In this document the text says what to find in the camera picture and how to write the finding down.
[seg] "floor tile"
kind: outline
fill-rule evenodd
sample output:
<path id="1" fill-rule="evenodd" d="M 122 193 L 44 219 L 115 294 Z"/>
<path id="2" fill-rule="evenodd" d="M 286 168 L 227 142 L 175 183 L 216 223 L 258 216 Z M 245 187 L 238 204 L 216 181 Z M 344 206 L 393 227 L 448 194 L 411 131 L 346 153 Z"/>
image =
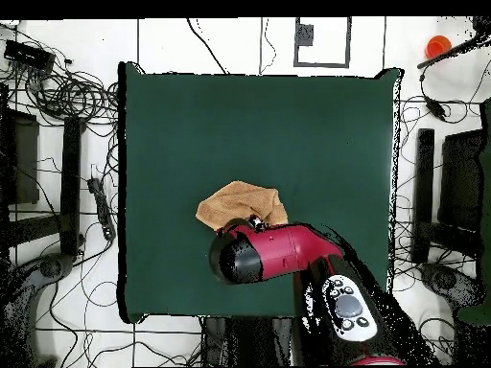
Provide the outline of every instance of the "floor tile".
<path id="1" fill-rule="evenodd" d="M 201 335 L 137 333 L 136 339 L 151 350 L 142 344 L 138 345 L 135 351 L 135 367 L 178 366 L 186 364 L 190 356 L 199 352 Z"/>
<path id="2" fill-rule="evenodd" d="M 37 331 L 36 334 L 39 353 L 58 356 L 57 367 L 60 367 L 75 343 L 75 336 L 70 332 Z M 66 359 L 64 367 L 129 368 L 132 363 L 132 342 L 131 333 L 90 333 L 87 336 L 78 333 L 77 345 Z"/>
<path id="3" fill-rule="evenodd" d="M 257 74 L 260 18 L 191 18 L 190 23 L 227 72 Z M 145 72 L 222 72 L 185 18 L 147 18 L 139 24 L 139 62 Z"/>

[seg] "black cable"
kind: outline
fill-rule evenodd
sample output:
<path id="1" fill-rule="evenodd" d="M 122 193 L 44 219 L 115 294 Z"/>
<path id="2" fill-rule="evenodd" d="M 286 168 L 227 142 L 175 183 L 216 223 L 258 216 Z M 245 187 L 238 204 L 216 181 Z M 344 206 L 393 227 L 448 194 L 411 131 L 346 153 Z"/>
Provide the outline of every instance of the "black cable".
<path id="1" fill-rule="evenodd" d="M 208 44 L 206 43 L 206 41 L 195 31 L 195 29 L 193 28 L 193 25 L 191 24 L 191 21 L 189 20 L 189 18 L 186 18 L 186 21 L 188 22 L 188 26 L 191 29 L 191 31 L 193 32 L 193 34 L 204 44 L 204 46 L 206 47 L 206 49 L 208 50 L 208 52 L 210 53 L 210 55 L 213 57 L 213 59 L 215 60 L 215 62 L 217 62 L 217 64 L 220 66 L 220 69 L 222 69 L 222 72 L 224 74 L 228 75 L 228 72 L 226 72 L 223 69 L 222 65 L 219 63 L 219 60 L 217 59 L 217 57 L 215 57 L 215 54 L 213 54 L 213 51 L 208 46 Z"/>
<path id="2" fill-rule="evenodd" d="M 75 349 L 75 346 L 77 345 L 77 343 L 79 342 L 79 335 L 73 331 L 73 329 L 69 328 L 68 326 L 66 326 L 65 324 L 61 323 L 57 317 L 55 316 L 55 314 L 53 313 L 53 303 L 55 302 L 55 299 L 57 298 L 57 294 L 58 294 L 58 282 L 55 283 L 55 294 L 53 295 L 53 298 L 51 299 L 51 303 L 50 303 L 50 309 L 49 309 L 49 312 L 51 314 L 51 317 L 53 318 L 53 320 L 55 320 L 55 322 L 57 322 L 60 326 L 62 326 L 63 328 L 65 328 L 66 330 L 68 330 L 70 333 L 72 333 L 74 336 L 75 336 L 75 343 L 73 343 L 72 347 L 70 348 L 70 351 L 66 354 L 65 358 L 63 359 L 63 362 L 61 363 L 61 366 L 60 368 L 63 368 L 63 366 L 65 365 L 65 362 L 66 360 L 68 359 L 68 357 L 72 354 L 72 352 L 74 351 Z"/>
<path id="3" fill-rule="evenodd" d="M 487 72 L 487 68 L 489 67 L 489 64 L 491 63 L 491 59 L 489 59 L 489 61 L 487 62 L 486 64 L 486 67 L 484 68 L 484 71 L 482 72 L 482 75 L 480 77 L 480 81 L 479 81 L 479 84 L 478 84 L 478 87 L 476 89 L 476 91 L 474 92 L 471 100 L 469 102 L 464 102 L 464 101 L 438 101 L 438 100 L 435 100 L 433 98 L 430 98 L 426 93 L 425 93 L 425 89 L 423 87 L 423 81 L 424 79 L 426 78 L 426 71 L 428 70 L 428 68 L 430 68 L 431 66 L 433 66 L 435 64 L 434 63 L 431 63 L 430 65 L 426 66 L 425 69 L 423 70 L 423 73 L 421 74 L 420 78 L 419 78 L 419 83 L 420 83 L 420 89 L 421 89 L 421 94 L 423 95 L 424 99 L 425 99 L 425 102 L 427 103 L 427 108 L 429 109 L 429 111 L 435 116 L 437 117 L 438 119 L 440 119 L 442 122 L 445 122 L 445 123 L 448 123 L 448 124 L 457 124 L 457 123 L 460 123 L 462 122 L 468 115 L 469 113 L 469 110 L 474 113 L 476 116 L 479 116 L 478 113 L 476 113 L 472 108 L 471 108 L 471 104 L 472 104 L 472 101 L 473 99 L 476 97 L 476 95 L 478 94 L 478 91 L 482 85 L 482 81 L 484 79 L 484 76 Z M 465 114 L 464 116 L 457 120 L 457 121 L 454 121 L 454 122 L 451 122 L 449 120 L 447 120 L 448 117 L 450 117 L 450 115 L 452 114 L 452 109 L 450 108 L 450 106 L 448 104 L 461 104 L 465 107 Z M 449 109 L 449 112 L 446 113 L 445 110 L 443 109 L 443 106 L 447 106 L 448 109 Z"/>
<path id="4" fill-rule="evenodd" d="M 261 36 L 264 36 L 266 42 L 268 43 L 268 45 L 272 48 L 272 51 L 274 52 L 274 56 L 272 57 L 272 61 L 270 64 L 266 65 L 264 67 L 264 69 L 261 70 L 260 74 L 263 75 L 263 73 L 270 67 L 272 66 L 272 64 L 274 63 L 274 60 L 276 59 L 276 49 L 272 46 L 272 44 L 269 42 L 269 39 L 268 37 L 266 36 L 267 32 L 268 32 L 268 24 L 269 24 L 269 18 L 268 20 L 266 21 L 266 28 L 265 28 L 265 32 L 264 34 L 261 33 Z"/>

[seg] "cable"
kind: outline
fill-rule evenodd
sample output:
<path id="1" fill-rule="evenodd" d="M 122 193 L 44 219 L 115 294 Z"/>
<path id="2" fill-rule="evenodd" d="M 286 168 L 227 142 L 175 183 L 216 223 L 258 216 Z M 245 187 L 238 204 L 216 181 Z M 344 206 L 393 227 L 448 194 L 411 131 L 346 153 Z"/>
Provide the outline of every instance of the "cable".
<path id="1" fill-rule="evenodd" d="M 191 31 L 193 32 L 193 34 L 195 36 L 198 37 L 198 39 L 204 44 L 204 46 L 206 47 L 206 49 L 208 50 L 208 52 L 210 53 L 210 55 L 213 57 L 213 59 L 215 60 L 215 62 L 217 62 L 217 64 L 220 66 L 220 69 L 222 69 L 222 72 L 226 75 L 228 75 L 228 72 L 226 72 L 222 65 L 219 63 L 219 60 L 217 59 L 217 57 L 215 57 L 215 54 L 213 54 L 213 51 L 211 50 L 211 48 L 208 46 L 208 44 L 206 43 L 206 41 L 195 31 L 195 29 L 193 28 L 192 24 L 191 24 L 191 21 L 189 20 L 189 18 L 186 18 L 186 21 L 188 22 L 188 26 L 189 28 L 191 29 Z"/>
<path id="2" fill-rule="evenodd" d="M 276 59 L 276 49 L 272 46 L 272 44 L 269 42 L 268 37 L 266 36 L 266 33 L 268 32 L 268 24 L 269 24 L 269 18 L 266 21 L 266 28 L 264 32 L 264 37 L 268 45 L 272 48 L 272 51 L 274 52 L 274 57 L 272 58 L 272 61 L 269 65 L 266 65 L 263 70 L 260 71 L 260 74 L 263 75 L 263 73 L 274 63 L 274 60 Z"/>
<path id="3" fill-rule="evenodd" d="M 487 68 L 489 67 L 490 63 L 491 63 L 491 59 L 489 59 L 489 61 L 486 64 L 486 67 L 484 68 L 484 71 L 482 72 L 482 75 L 480 77 L 480 81 L 479 81 L 479 84 L 478 84 L 476 91 L 474 92 L 470 101 L 467 103 L 464 101 L 459 101 L 459 100 L 444 102 L 444 101 L 437 101 L 435 99 L 430 98 L 425 93 L 425 89 L 423 88 L 423 81 L 426 78 L 426 71 L 428 70 L 428 68 L 433 66 L 435 64 L 435 62 L 426 66 L 425 69 L 423 70 L 423 73 L 421 74 L 421 76 L 419 78 L 419 82 L 420 82 L 421 94 L 423 95 L 423 98 L 425 99 L 425 102 L 427 103 L 426 106 L 427 106 L 428 110 L 431 112 L 431 114 L 433 114 L 433 116 L 435 116 L 436 118 L 440 119 L 442 122 L 445 122 L 448 124 L 457 124 L 457 123 L 462 122 L 467 117 L 469 110 L 472 113 L 474 113 L 476 116 L 479 116 L 478 113 L 476 113 L 474 110 L 472 110 L 471 103 L 472 103 L 473 99 L 476 97 L 476 95 L 478 94 L 478 91 L 480 89 L 480 86 L 482 85 L 482 81 L 484 79 L 484 76 L 487 72 Z M 464 116 L 461 119 L 459 119 L 457 121 L 453 121 L 453 122 L 447 120 L 447 118 L 450 117 L 450 115 L 452 114 L 452 109 L 450 108 L 449 104 L 462 104 L 465 107 Z M 445 112 L 445 109 L 443 108 L 444 105 L 449 109 L 448 113 Z"/>

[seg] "wire bundle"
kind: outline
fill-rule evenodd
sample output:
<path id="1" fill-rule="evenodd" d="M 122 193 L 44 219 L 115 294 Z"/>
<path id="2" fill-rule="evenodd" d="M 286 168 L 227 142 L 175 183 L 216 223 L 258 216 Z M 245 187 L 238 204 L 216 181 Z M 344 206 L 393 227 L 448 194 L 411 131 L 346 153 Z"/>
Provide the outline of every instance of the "wire bundle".
<path id="1" fill-rule="evenodd" d="M 477 93 L 478 93 L 478 91 L 482 85 L 482 81 L 484 79 L 484 76 L 486 74 L 489 74 L 488 67 L 489 67 L 490 63 L 491 63 L 491 60 L 489 60 L 489 62 L 486 64 L 484 71 L 482 72 L 482 75 L 480 77 L 479 85 L 478 85 L 476 91 L 474 92 L 472 98 L 467 103 L 463 102 L 463 101 L 444 101 L 444 102 L 442 102 L 442 101 L 435 101 L 435 100 L 429 98 L 425 94 L 425 91 L 423 88 L 423 80 L 425 78 L 426 70 L 431 65 L 429 65 L 428 67 L 425 68 L 425 70 L 423 71 L 423 74 L 421 75 L 421 81 L 420 81 L 422 96 L 413 96 L 413 97 L 407 99 L 406 101 L 404 101 L 403 106 L 402 106 L 400 123 L 402 125 L 404 125 L 405 136 L 402 139 L 401 144 L 400 144 L 400 149 L 399 149 L 400 159 L 406 161 L 407 163 L 409 163 L 411 165 L 415 165 L 414 162 L 407 159 L 407 157 L 404 155 L 404 147 L 407 145 L 409 137 L 410 137 L 411 133 L 414 131 L 414 129 L 416 128 L 419 120 L 422 119 L 423 117 L 426 117 L 427 115 L 433 113 L 432 108 L 433 108 L 434 104 L 430 104 L 430 106 L 428 106 L 428 101 L 435 102 L 435 103 L 440 104 L 441 106 L 446 108 L 445 117 L 443 119 L 442 118 L 440 118 L 440 119 L 442 119 L 442 121 L 444 121 L 447 124 L 460 123 L 466 117 L 468 117 L 469 111 L 474 114 L 474 117 L 479 117 L 479 114 L 476 113 L 472 109 L 472 105 L 478 104 L 478 103 L 473 103 L 473 100 L 476 97 L 476 95 L 477 95 Z M 429 108 L 429 111 L 424 113 L 424 114 L 421 114 L 421 109 L 417 105 L 418 104 L 424 104 L 424 103 L 427 103 L 427 107 Z M 456 105 L 456 104 L 462 105 L 465 108 L 464 115 L 459 120 L 450 121 L 450 120 L 448 120 L 448 118 L 453 113 L 452 112 L 452 106 Z M 415 110 L 417 112 L 417 115 L 413 119 L 406 120 L 405 115 L 410 110 Z M 436 168 L 440 168 L 442 166 L 443 166 L 443 164 L 434 166 L 433 168 L 436 169 Z M 414 177 L 415 176 L 413 176 L 410 179 L 400 183 L 397 187 L 397 192 L 396 192 L 397 198 L 403 199 L 407 203 L 407 205 L 401 205 L 400 203 L 398 203 L 397 209 L 399 209 L 398 210 L 399 213 L 401 213 L 400 212 L 401 210 L 403 210 L 403 211 L 407 210 L 408 211 L 408 220 L 407 221 L 397 221 L 396 220 L 395 239 L 396 239 L 397 248 L 396 248 L 396 265 L 395 265 L 395 270 L 394 270 L 394 278 L 401 276 L 401 275 L 406 275 L 412 279 L 412 284 L 409 287 L 406 287 L 404 289 L 394 289 L 393 290 L 394 292 L 402 292 L 405 290 L 409 290 L 416 284 L 416 282 L 421 282 L 421 279 L 418 278 L 416 276 L 416 273 L 415 273 L 415 271 L 419 270 L 418 264 L 412 264 L 409 261 L 409 248 L 410 248 L 410 242 L 412 241 L 412 233 L 410 231 L 410 227 L 411 227 L 411 216 L 410 216 L 410 214 L 411 214 L 412 207 L 410 206 L 410 199 L 407 196 L 400 195 L 400 193 L 399 193 L 399 190 L 403 186 L 405 186 L 409 182 L 411 182 L 414 179 Z M 434 245 L 434 244 L 431 245 L 431 248 L 439 248 L 439 249 L 443 250 L 443 253 L 435 261 L 436 263 L 442 264 L 442 265 L 448 265 L 448 266 L 456 265 L 456 270 L 461 270 L 463 268 L 464 264 L 466 264 L 466 263 L 474 263 L 475 262 L 472 259 L 467 260 L 465 256 L 463 257 L 462 260 L 459 260 L 459 261 L 455 261 L 455 260 L 445 261 L 449 256 L 451 256 L 453 254 L 452 250 L 449 250 L 449 249 L 446 249 L 445 247 L 440 247 L 440 246 Z M 438 321 L 440 323 L 444 323 L 444 324 L 448 325 L 449 327 L 451 327 L 453 330 L 455 329 L 454 325 L 452 323 L 450 323 L 449 321 L 447 321 L 443 318 L 432 317 L 432 318 L 428 318 L 426 320 L 423 320 L 421 322 L 421 324 L 419 326 L 420 333 L 421 333 L 423 327 L 427 323 L 432 322 L 432 321 Z M 434 349 L 440 350 L 441 352 L 443 352 L 449 356 L 452 356 L 454 354 L 454 341 L 453 340 L 449 340 L 443 336 L 440 336 L 438 339 L 429 339 L 427 337 L 425 337 L 425 339 L 427 340 L 429 345 L 431 345 Z"/>

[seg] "orange cloth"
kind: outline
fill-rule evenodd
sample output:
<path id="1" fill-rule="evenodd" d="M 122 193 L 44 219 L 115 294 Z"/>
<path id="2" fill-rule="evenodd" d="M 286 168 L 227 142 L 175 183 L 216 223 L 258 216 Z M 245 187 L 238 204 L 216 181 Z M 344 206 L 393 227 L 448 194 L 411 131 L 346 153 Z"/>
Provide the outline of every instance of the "orange cloth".
<path id="1" fill-rule="evenodd" d="M 266 224 L 288 223 L 287 212 L 276 189 L 266 189 L 236 180 L 221 188 L 198 206 L 196 217 L 213 230 L 232 219 L 259 216 Z"/>

